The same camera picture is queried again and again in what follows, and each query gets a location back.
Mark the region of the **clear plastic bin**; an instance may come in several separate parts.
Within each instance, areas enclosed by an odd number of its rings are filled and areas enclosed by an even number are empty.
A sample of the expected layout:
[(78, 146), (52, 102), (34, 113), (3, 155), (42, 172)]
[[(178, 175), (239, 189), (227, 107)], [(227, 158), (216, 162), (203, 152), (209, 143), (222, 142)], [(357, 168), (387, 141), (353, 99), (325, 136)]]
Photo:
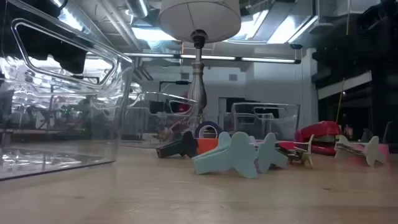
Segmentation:
[[(75, 17), (73, 0), (57, 18), (21, 0), (6, 1), (85, 42), (25, 19), (11, 22), (22, 58), (0, 56), (0, 181), (114, 162), (131, 90), (131, 60)], [(16, 33), (19, 25), (87, 51), (83, 73), (66, 71), (50, 55), (29, 57)]]
[(263, 140), (274, 133), (279, 141), (292, 141), (299, 125), (300, 106), (282, 103), (235, 103), (231, 107), (234, 131)]
[[(178, 102), (188, 102), (187, 114), (176, 112)], [(121, 144), (157, 148), (177, 141), (197, 126), (198, 102), (159, 92), (142, 92), (127, 106)]]

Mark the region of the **person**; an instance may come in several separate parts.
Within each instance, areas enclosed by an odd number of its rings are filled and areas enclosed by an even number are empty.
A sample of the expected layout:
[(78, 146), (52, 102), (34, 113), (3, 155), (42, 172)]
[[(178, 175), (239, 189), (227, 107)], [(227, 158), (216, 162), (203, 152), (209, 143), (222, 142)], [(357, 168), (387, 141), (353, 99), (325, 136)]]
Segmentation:
[(176, 112), (178, 114), (187, 114), (191, 108), (192, 106), (188, 102), (178, 102)]

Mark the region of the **red stapler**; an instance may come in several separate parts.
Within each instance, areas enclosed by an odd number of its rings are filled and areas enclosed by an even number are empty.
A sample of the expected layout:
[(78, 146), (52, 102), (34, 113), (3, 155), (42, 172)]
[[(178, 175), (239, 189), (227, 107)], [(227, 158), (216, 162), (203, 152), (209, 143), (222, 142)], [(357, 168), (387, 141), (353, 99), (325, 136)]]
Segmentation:
[(311, 151), (315, 154), (334, 156), (335, 143), (341, 135), (340, 127), (334, 121), (321, 121), (295, 132), (296, 142), (309, 142), (312, 139)]

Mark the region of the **black staple remover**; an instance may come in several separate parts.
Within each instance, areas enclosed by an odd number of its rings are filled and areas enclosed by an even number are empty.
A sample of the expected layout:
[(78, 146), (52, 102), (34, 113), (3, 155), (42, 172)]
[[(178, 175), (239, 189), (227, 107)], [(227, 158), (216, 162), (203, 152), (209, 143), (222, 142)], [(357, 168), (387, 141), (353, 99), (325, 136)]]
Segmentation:
[(194, 138), (191, 131), (187, 131), (182, 138), (156, 149), (159, 158), (166, 158), (179, 154), (193, 158), (198, 155), (198, 141)]

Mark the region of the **silver ventilation duct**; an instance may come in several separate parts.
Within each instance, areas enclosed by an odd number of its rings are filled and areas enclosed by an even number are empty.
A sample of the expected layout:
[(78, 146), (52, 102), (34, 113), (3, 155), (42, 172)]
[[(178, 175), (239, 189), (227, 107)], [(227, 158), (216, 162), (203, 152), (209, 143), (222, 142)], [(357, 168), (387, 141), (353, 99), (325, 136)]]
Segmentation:
[(131, 14), (137, 18), (146, 17), (149, 14), (147, 0), (125, 0)]

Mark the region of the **grey chair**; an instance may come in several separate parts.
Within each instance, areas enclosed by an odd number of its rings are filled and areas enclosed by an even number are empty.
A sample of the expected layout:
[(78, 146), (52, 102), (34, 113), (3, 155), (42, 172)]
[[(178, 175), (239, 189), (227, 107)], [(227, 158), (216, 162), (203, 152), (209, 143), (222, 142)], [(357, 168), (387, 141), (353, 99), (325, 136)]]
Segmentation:
[(398, 144), (398, 121), (387, 123), (382, 142), (384, 144)]

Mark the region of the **pink tape roll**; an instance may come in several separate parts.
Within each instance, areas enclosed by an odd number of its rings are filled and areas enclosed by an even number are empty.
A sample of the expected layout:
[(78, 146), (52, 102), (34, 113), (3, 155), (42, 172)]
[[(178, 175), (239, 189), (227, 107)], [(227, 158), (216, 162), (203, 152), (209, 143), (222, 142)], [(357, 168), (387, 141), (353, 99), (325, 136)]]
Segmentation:
[(390, 164), (389, 148), (385, 144), (379, 144), (378, 141), (367, 143), (354, 143), (355, 154), (364, 156), (368, 166), (374, 167), (375, 162), (381, 164)]

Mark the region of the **teal staple remover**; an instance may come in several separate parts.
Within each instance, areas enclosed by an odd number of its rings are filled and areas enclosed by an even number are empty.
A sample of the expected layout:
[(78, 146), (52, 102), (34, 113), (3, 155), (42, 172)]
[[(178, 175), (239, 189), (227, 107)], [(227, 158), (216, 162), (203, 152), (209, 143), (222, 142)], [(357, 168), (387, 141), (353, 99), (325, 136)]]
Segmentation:
[(192, 160), (198, 175), (233, 169), (247, 179), (255, 179), (256, 158), (257, 152), (248, 134), (236, 132), (230, 136), (227, 132), (222, 132), (214, 149), (195, 156)]
[(274, 133), (269, 133), (262, 144), (258, 147), (258, 170), (266, 173), (271, 165), (275, 165), (281, 169), (287, 168), (288, 157), (278, 151), (275, 147), (277, 143)]

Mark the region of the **blue tape roll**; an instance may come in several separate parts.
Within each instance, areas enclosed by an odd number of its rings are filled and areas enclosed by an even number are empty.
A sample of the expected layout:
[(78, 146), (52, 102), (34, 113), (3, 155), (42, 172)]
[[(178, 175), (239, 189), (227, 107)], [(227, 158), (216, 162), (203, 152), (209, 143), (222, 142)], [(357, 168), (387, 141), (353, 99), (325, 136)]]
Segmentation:
[(196, 138), (203, 138), (203, 132), (206, 128), (213, 128), (215, 130), (215, 138), (218, 138), (220, 133), (223, 132), (222, 128), (218, 124), (212, 121), (204, 121), (197, 126), (194, 136)]

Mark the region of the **ceiling tube light fixture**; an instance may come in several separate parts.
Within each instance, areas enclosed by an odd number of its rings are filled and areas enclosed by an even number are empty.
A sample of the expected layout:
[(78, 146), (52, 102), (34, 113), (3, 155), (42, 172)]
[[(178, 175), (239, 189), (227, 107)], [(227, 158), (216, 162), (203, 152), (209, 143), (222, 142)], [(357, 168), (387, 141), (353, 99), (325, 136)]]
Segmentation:
[[(144, 57), (144, 58), (174, 58), (174, 59), (196, 59), (195, 55), (190, 54), (155, 54), (155, 53), (125, 53), (128, 57)], [(234, 61), (234, 62), (256, 62), (256, 63), (285, 63), (285, 64), (300, 64), (299, 59), (286, 58), (256, 58), (256, 57), (234, 57), (234, 56), (219, 56), (219, 55), (202, 55), (203, 60), (219, 60), (219, 61)]]

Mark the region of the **table lamp white shade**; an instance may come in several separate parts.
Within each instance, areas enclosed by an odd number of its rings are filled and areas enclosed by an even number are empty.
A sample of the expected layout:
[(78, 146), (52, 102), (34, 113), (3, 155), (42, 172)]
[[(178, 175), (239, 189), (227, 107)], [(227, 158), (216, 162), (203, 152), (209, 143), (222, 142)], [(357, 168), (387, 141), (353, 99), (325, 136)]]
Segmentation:
[(239, 32), (239, 0), (163, 0), (159, 25), (174, 39), (193, 44), (195, 58), (192, 62), (193, 79), (188, 97), (199, 102), (198, 112), (205, 121), (216, 121), (218, 112), (215, 103), (218, 99), (213, 100), (210, 109), (206, 108), (202, 49), (205, 44), (221, 42)]

